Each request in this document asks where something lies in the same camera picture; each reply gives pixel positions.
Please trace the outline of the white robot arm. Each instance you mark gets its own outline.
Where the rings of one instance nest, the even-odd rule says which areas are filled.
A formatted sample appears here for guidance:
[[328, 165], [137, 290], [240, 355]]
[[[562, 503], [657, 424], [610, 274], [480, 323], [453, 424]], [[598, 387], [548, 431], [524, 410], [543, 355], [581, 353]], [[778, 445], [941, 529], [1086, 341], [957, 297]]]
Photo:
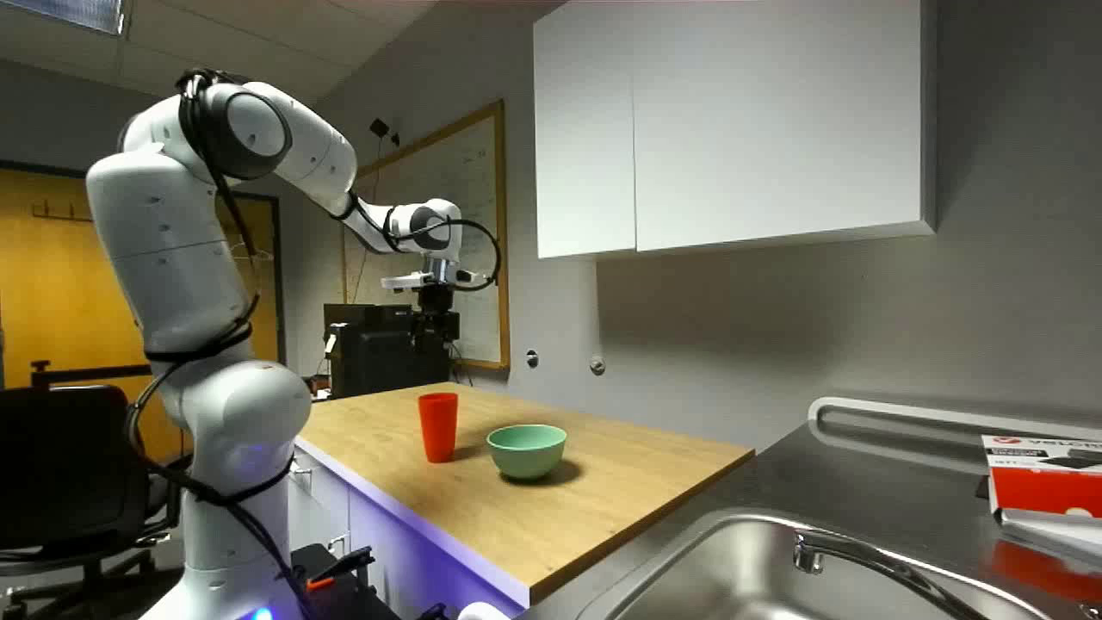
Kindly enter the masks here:
[[378, 256], [423, 266], [403, 284], [462, 290], [467, 221], [440, 197], [367, 204], [354, 194], [348, 137], [290, 95], [217, 72], [125, 127], [86, 171], [101, 248], [151, 361], [151, 395], [188, 431], [181, 485], [181, 578], [142, 620], [307, 620], [307, 578], [290, 554], [291, 441], [311, 418], [307, 383], [251, 355], [255, 297], [217, 211], [240, 178], [274, 175]]

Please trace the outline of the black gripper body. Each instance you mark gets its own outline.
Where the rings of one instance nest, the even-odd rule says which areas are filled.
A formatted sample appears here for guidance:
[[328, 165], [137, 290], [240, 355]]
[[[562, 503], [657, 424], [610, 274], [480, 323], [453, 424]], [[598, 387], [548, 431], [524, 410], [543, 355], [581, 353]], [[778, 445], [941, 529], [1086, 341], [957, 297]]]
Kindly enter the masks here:
[[481, 278], [463, 269], [384, 277], [389, 294], [414, 294], [419, 309], [446, 315], [458, 294], [480, 294]]

